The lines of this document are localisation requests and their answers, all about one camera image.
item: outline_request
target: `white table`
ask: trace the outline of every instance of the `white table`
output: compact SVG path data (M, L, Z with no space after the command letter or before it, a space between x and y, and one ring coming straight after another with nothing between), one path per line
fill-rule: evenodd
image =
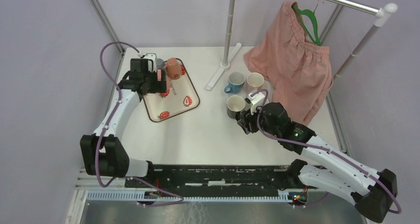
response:
M171 57L182 59L201 103L191 111L155 123L149 120L142 101L132 113L121 140L129 157L173 165L288 165L295 159L316 164L287 151L259 132L245 135L236 121L227 116L226 100L232 94L224 93L223 88L231 72L239 71L245 76L250 73L243 60L244 53L250 48L240 49L230 70L224 73L211 92L205 86L219 67L223 47L139 48L143 53L156 53L164 60ZM130 59L135 57L137 53L127 49L118 81L129 70ZM325 103L309 127L338 148Z

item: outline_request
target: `white wall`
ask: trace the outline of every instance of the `white wall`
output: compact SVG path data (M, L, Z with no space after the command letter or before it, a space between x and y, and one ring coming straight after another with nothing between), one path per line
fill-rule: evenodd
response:
M223 46L229 0L99 0L122 41L139 47ZM285 0L236 0L231 44L253 46ZM314 9L318 0L297 0ZM335 4L322 0L316 15L321 33Z
M355 158L397 174L403 212L388 214L385 222L419 223L419 0L357 1L375 6L394 2L399 9L334 82L331 93ZM343 11L325 41L331 47L333 72L373 21L355 10Z
M109 41L89 0L0 0L0 223L63 223L110 96Z

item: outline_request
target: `clothes hanger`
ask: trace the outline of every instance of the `clothes hanger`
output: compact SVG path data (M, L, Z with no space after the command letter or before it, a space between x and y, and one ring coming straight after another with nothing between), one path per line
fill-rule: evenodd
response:
M307 35L309 36L311 41L314 44L316 44L318 46L321 46L322 43L319 40L319 36L318 36L318 21L316 20L316 16L315 16L315 11L316 11L316 8L318 7L318 4L319 4L319 0L318 0L318 3L316 4L316 7L315 7L313 12L309 9L300 10L296 5L292 5L292 8L297 13L298 20L300 21L301 26L303 27L304 31L307 33ZM305 24L303 23L301 15L307 16L311 20L312 26L314 27L314 37L315 37L315 39L312 37L312 35L309 33L309 30L306 28Z

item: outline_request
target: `strawberry print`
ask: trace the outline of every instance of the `strawberry print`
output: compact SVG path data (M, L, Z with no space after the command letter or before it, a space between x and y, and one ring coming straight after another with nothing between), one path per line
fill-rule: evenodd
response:
M168 111L161 112L159 114L159 116L157 116L157 117L158 117L159 120L163 120L165 118L168 118L169 117L169 112Z
M185 70L184 64L181 65L182 75L186 74L187 71Z
M168 95L169 95L169 91L170 91L170 89L168 89L166 92L164 92L164 93L159 93L159 96L161 97L161 98L166 98Z
M193 100L191 99L190 96L187 95L184 98L184 106L187 108L187 107L191 106L191 104L193 104Z

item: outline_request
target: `pink garment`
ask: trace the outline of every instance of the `pink garment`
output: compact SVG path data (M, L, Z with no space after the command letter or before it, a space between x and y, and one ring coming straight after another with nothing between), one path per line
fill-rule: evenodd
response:
M308 125L324 102L332 86L329 47L306 40L292 5L281 6L264 41L244 55L248 70L268 80L289 117Z

